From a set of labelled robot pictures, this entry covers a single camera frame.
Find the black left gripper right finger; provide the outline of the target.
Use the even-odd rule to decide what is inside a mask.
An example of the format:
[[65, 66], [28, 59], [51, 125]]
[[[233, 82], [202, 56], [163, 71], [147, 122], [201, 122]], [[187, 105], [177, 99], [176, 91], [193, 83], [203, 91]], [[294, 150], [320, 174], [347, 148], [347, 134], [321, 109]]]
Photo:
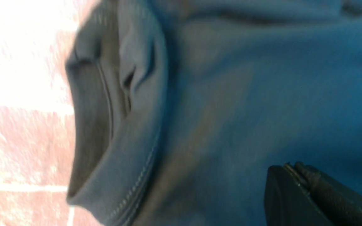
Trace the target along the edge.
[[362, 195], [314, 166], [296, 162], [283, 167], [335, 226], [362, 226]]

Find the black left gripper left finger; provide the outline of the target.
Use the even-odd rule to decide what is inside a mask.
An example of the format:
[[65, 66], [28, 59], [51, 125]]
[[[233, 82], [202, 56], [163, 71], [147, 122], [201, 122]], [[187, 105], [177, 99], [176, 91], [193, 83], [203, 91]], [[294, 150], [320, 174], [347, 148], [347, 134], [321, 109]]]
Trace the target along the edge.
[[328, 226], [307, 187], [293, 166], [270, 166], [263, 199], [267, 226]]

